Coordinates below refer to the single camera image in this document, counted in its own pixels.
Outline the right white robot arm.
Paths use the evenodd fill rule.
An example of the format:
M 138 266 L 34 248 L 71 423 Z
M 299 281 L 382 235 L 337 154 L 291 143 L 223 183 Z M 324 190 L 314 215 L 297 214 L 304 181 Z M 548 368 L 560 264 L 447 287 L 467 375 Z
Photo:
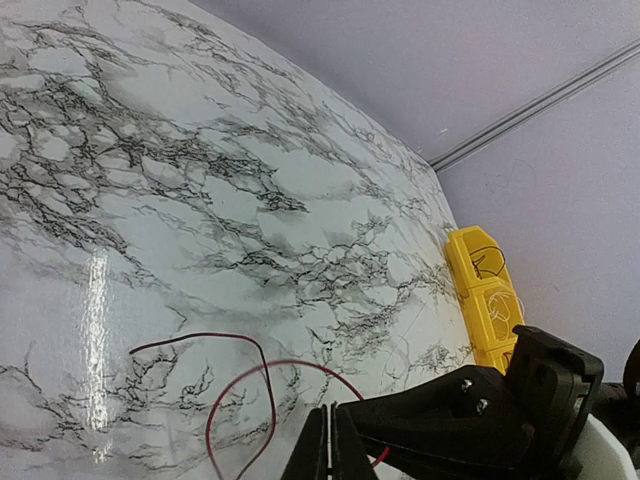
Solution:
M 465 365 L 342 404 L 366 452 L 413 479 L 637 478 L 639 426 L 606 403 L 602 361 L 539 328 L 513 331 L 506 372 Z

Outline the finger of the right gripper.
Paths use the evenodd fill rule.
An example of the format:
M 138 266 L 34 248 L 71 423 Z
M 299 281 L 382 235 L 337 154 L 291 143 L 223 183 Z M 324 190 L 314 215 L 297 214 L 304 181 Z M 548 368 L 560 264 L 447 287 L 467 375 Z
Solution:
M 530 436 L 473 434 L 403 446 L 364 435 L 368 454 L 413 479 L 519 479 L 526 472 Z
M 523 450 L 535 429 L 496 369 L 467 365 L 400 393 L 342 403 L 357 432 L 383 446 Z

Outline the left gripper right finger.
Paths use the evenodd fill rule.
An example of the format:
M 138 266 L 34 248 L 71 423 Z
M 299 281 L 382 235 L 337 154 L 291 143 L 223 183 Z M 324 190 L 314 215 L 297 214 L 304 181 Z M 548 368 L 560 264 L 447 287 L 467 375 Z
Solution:
M 333 480 L 375 480 L 355 424 L 345 408 L 331 406 L 331 478 Z

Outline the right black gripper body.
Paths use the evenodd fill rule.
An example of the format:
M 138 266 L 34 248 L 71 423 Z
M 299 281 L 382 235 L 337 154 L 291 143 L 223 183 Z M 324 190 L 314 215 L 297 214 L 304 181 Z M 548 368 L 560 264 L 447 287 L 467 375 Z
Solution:
M 598 357 L 537 327 L 513 328 L 505 381 L 533 427 L 524 468 L 532 479 L 574 479 L 573 449 L 601 386 Z

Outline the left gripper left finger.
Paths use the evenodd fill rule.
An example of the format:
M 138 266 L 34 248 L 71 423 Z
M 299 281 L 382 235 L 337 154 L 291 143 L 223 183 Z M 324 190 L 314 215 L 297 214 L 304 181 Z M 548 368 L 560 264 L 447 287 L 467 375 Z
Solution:
M 327 480 L 329 420 L 326 405 L 308 414 L 281 480 Z

